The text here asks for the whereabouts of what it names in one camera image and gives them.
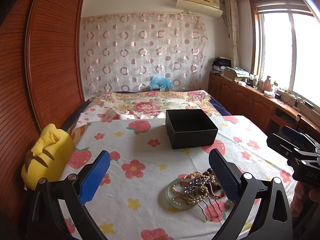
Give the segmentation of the person's right hand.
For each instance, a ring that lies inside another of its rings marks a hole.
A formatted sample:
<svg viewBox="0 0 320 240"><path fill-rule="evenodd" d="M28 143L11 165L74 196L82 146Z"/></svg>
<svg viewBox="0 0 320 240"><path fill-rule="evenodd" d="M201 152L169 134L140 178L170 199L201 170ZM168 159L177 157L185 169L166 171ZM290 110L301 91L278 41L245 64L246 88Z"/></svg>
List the person's right hand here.
<svg viewBox="0 0 320 240"><path fill-rule="evenodd" d="M299 181L296 184L293 200L290 204L290 212L292 217L298 217L300 215L300 213L303 211L303 207L307 199L311 200L312 202L319 203L319 197L319 188L307 190L306 186Z"/></svg>

